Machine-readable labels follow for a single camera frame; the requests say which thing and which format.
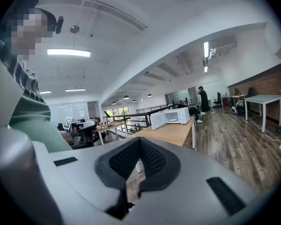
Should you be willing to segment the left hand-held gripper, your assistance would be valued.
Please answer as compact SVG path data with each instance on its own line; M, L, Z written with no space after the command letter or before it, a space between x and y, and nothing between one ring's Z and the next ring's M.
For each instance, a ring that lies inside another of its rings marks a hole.
M81 122L74 118L66 117L63 128L70 133L73 139L73 149L94 147L94 135L96 134L96 122L88 120Z

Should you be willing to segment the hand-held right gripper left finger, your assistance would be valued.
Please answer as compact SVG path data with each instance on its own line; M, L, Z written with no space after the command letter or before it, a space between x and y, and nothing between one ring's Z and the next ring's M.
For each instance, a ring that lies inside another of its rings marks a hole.
M139 159L138 138L89 149L48 153L35 142L36 180L44 189L37 215L44 225L139 225L126 180Z

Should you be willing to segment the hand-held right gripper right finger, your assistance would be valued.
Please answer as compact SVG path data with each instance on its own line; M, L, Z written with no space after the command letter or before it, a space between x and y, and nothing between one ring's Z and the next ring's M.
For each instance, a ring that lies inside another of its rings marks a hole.
M145 180L129 225L255 225L274 191L258 195L244 180L195 150L139 139Z

